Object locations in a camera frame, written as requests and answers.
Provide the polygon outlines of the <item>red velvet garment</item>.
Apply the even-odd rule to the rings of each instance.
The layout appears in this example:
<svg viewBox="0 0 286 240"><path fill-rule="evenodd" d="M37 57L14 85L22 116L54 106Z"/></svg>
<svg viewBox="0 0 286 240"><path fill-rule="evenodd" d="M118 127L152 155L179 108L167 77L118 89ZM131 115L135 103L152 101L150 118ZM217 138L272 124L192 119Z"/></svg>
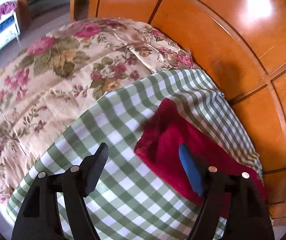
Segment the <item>red velvet garment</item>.
<svg viewBox="0 0 286 240"><path fill-rule="evenodd" d="M215 174L250 176L260 198L259 210L268 213L267 192L257 173L234 160L223 148L186 121L170 99L164 99L144 127L134 153L158 177L199 207Z"/></svg>

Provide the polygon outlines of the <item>green white checkered cloth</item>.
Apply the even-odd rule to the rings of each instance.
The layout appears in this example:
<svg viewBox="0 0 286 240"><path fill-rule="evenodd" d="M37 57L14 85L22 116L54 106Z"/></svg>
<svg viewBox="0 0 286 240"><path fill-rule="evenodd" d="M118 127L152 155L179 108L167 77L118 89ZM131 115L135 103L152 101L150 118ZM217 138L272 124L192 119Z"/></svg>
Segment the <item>green white checkered cloth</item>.
<svg viewBox="0 0 286 240"><path fill-rule="evenodd" d="M108 160L95 190L85 198L102 239L186 239L198 207L159 176L160 164L136 151L144 126L164 99L178 113L262 180L263 168L244 126L210 76L201 69L169 70L108 93L48 148L7 204L16 220L40 172L59 174L108 145Z"/></svg>

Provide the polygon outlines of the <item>floral bedspread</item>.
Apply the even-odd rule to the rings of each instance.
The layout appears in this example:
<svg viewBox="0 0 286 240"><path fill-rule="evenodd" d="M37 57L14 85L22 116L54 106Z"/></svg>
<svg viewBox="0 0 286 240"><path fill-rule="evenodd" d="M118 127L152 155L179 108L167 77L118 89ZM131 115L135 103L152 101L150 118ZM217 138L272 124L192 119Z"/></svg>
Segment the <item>floral bedspread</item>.
<svg viewBox="0 0 286 240"><path fill-rule="evenodd" d="M0 70L0 203L101 97L156 72L195 68L161 31L123 18L74 22L36 40Z"/></svg>

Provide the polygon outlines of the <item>orange wooden headboard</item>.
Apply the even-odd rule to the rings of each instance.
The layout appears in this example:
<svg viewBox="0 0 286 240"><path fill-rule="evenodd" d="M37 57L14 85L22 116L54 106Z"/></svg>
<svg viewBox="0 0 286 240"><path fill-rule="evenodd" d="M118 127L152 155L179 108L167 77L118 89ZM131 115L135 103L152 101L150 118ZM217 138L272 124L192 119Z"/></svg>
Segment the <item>orange wooden headboard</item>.
<svg viewBox="0 0 286 240"><path fill-rule="evenodd" d="M286 225L286 0L90 0L89 16L147 22L191 52L246 128Z"/></svg>

